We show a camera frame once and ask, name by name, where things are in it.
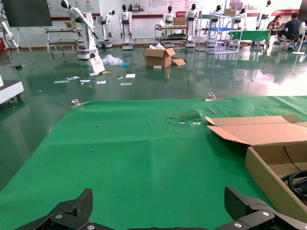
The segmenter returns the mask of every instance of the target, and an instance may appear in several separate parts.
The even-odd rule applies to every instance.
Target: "metal bolt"
[[[241,227],[242,227],[242,225],[239,224],[239,223],[235,223],[235,226],[236,226],[237,228],[241,228]]]

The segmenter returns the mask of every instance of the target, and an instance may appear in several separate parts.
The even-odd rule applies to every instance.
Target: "green table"
[[[247,146],[221,139],[203,117],[296,113],[306,121],[306,99],[105,101],[72,108],[0,193],[1,229],[44,216],[85,188],[94,193],[90,221],[117,230],[213,229],[231,221],[226,185],[268,200],[244,167]]]
[[[269,30],[247,30],[242,32],[241,40],[269,40],[270,31]],[[234,32],[232,40],[240,39],[241,32]]]

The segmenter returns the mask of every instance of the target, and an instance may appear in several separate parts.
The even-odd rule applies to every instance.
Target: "man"
[[[282,35],[285,36],[287,39],[294,40],[293,48],[296,47],[297,41],[299,39],[299,28],[301,27],[301,21],[297,19],[298,12],[294,12],[291,15],[291,20],[287,22],[285,29],[288,29],[288,31],[281,30],[278,33],[278,39],[277,39],[277,45],[280,46],[280,39],[282,38]]]

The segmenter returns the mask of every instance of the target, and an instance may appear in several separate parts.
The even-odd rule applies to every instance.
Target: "floor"
[[[111,53],[129,66],[105,66],[111,74],[89,77],[87,61],[75,54],[55,54],[47,51],[13,53],[13,61],[0,56],[0,74],[4,80],[20,79],[24,85],[22,100],[0,105],[0,190],[9,182],[42,140],[67,113],[71,101],[95,100],[157,100],[241,97],[264,95],[306,95],[307,58],[284,52],[269,56],[244,47],[236,55],[207,55],[194,50],[181,52],[177,57],[186,60],[183,67],[153,69],[145,66],[143,48],[121,51],[119,48],[100,50],[101,57]],[[14,66],[23,65],[23,70]],[[135,79],[120,79],[135,73]],[[68,77],[79,80],[54,84]],[[106,80],[106,84],[96,84]],[[121,86],[122,82],[132,82]]]

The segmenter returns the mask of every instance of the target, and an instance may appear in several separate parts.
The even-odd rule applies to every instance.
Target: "plastic bag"
[[[108,54],[102,59],[102,64],[110,64],[111,66],[122,65],[124,62],[119,57],[113,57],[112,55]]]

